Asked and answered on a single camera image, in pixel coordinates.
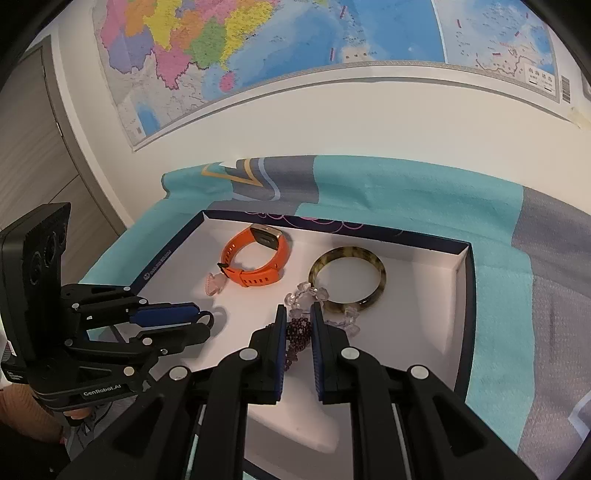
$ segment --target colorful map regions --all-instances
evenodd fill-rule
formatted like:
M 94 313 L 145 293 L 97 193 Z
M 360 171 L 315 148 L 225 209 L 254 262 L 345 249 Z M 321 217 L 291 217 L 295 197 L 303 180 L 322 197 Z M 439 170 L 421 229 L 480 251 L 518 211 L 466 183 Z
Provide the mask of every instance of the colorful map regions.
M 236 92 L 343 64 L 448 63 L 556 94 L 547 30 L 519 0 L 98 0 L 93 22 L 134 146 Z

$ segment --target screw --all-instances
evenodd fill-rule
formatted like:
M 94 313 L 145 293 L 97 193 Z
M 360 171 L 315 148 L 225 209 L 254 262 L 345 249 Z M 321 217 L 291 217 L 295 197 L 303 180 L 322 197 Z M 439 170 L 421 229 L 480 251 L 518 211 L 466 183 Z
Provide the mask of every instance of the screw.
M 415 365 L 410 369 L 410 374 L 417 380 L 425 380 L 429 376 L 429 370 L 422 365 Z
M 182 380 L 187 376 L 189 371 L 186 367 L 174 367 L 168 372 L 168 376 L 173 380 Z
M 351 346 L 343 348 L 340 351 L 340 354 L 343 358 L 346 358 L 347 360 L 357 360 L 359 358 L 359 350 Z
M 258 352 L 254 348 L 245 348 L 240 350 L 238 354 L 243 360 L 254 360 L 258 356 Z

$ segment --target bangle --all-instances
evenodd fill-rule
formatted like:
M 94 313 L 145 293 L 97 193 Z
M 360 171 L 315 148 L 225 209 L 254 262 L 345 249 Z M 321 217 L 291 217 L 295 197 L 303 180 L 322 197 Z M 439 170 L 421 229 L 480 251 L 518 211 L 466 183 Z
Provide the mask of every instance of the bangle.
M 377 300 L 380 298 L 382 293 L 384 293 L 384 288 L 386 287 L 386 268 L 382 261 L 378 258 L 378 256 L 369 250 L 361 247 L 338 247 L 333 248 L 332 250 L 323 254 L 318 260 L 314 262 L 312 268 L 310 269 L 310 274 L 308 275 L 308 282 L 312 286 L 314 286 L 314 282 L 318 277 L 318 273 L 322 270 L 327 264 L 336 260 L 337 258 L 346 258 L 346 257 L 355 257 L 361 258 L 366 262 L 371 263 L 379 272 L 380 279 L 377 288 L 369 294 L 364 299 L 358 301 L 352 301 L 348 303 L 337 303 L 335 301 L 326 300 L 324 302 L 324 308 L 326 308 L 330 312 L 342 312 L 345 313 L 347 308 L 354 308 L 357 312 L 361 310 L 365 310 L 368 307 L 371 307 Z

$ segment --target ocean on map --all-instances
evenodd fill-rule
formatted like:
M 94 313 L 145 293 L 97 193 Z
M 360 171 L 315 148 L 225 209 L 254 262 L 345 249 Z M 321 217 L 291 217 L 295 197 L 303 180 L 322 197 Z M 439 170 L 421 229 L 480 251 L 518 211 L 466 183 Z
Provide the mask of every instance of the ocean on map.
M 233 91 L 273 78 L 344 63 L 344 47 L 363 47 L 359 60 L 444 62 L 443 43 L 430 0 L 329 0 L 283 2 L 243 47 L 228 70 L 211 66 L 202 84 L 208 101 L 225 96 L 220 82 L 232 71 Z

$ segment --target barcode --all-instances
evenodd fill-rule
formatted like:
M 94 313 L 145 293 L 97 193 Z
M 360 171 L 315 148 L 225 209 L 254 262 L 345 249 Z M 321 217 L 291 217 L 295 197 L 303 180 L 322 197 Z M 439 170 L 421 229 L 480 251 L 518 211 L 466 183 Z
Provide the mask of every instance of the barcode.
M 570 80 L 562 77 L 562 100 L 570 103 Z
M 12 342 L 9 340 L 7 342 L 7 344 L 8 344 L 8 347 L 10 348 L 10 353 L 12 353 L 14 356 L 16 356 L 17 353 L 14 351 L 14 347 L 12 346 Z

